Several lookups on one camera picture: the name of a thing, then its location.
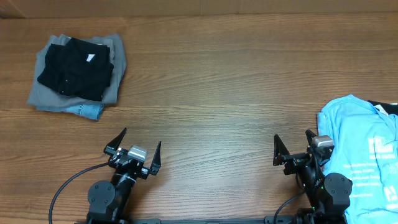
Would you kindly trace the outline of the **light blue printed t-shirt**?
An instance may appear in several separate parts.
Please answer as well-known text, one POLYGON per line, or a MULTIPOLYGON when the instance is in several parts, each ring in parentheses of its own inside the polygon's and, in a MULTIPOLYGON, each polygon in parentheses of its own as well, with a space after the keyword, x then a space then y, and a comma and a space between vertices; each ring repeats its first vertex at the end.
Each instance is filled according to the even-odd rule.
POLYGON ((397 223, 397 115, 347 95, 322 108, 317 128, 335 145, 324 174, 340 173, 353 183, 347 222, 397 223))

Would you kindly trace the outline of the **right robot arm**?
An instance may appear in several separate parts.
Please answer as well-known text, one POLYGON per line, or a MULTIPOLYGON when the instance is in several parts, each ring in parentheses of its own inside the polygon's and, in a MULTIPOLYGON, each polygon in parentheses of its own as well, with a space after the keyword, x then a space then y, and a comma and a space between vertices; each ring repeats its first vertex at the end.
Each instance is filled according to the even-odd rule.
POLYGON ((345 210, 350 206, 353 183, 340 173, 323 173, 323 166, 331 159, 335 148, 331 137, 305 132, 308 145, 305 152, 291 154, 278 135, 274 136, 274 166, 284 166, 285 175, 294 175, 302 191, 284 202, 275 212, 272 223, 329 224, 346 223, 345 210), (280 216, 280 211, 302 195, 309 208, 300 208, 295 215, 280 216))

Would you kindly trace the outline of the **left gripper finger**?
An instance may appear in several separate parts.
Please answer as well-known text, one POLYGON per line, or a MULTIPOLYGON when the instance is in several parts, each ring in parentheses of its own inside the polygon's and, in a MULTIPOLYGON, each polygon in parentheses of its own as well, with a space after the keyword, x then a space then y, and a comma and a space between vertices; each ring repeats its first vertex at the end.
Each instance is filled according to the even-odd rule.
POLYGON ((161 142, 159 141, 157 145, 157 149, 155 151, 151 166, 150 166, 150 174, 157 175, 161 168, 161 156, 160 156, 160 149, 161 149, 161 142))
POLYGON ((117 151, 119 148, 119 145, 121 144, 124 135, 127 132, 127 128, 124 128, 118 136, 116 136, 112 141, 110 141, 109 143, 107 143, 105 150, 106 151, 117 151))

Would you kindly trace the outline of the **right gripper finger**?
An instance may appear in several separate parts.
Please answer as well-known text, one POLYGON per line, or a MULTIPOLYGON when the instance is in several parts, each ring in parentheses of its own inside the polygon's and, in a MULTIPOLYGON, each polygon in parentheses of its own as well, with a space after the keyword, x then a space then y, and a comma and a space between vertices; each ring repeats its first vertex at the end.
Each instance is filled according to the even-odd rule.
POLYGON ((290 152, 282 142, 278 134, 274 135, 274 157, 273 166, 284 164, 290 156, 290 152))
POLYGON ((306 130, 305 134, 306 134, 306 137, 307 137, 308 144, 311 145, 313 138, 317 137, 317 135, 313 131, 311 131, 310 129, 306 130))

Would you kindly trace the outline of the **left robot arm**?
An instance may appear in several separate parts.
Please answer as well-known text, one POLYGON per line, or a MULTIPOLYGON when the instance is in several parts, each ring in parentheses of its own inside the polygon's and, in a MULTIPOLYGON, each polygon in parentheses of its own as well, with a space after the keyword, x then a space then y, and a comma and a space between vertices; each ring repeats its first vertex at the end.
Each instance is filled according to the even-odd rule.
POLYGON ((104 153, 109 156, 107 166, 114 169, 110 181, 101 180, 94 183, 88 191, 90 204, 86 217, 87 223, 132 223, 125 215, 132 189, 138 179, 157 175, 161 168, 158 143, 150 167, 144 165, 147 151, 138 146, 130 149, 120 147, 127 129, 123 129, 112 141, 107 143, 104 153))

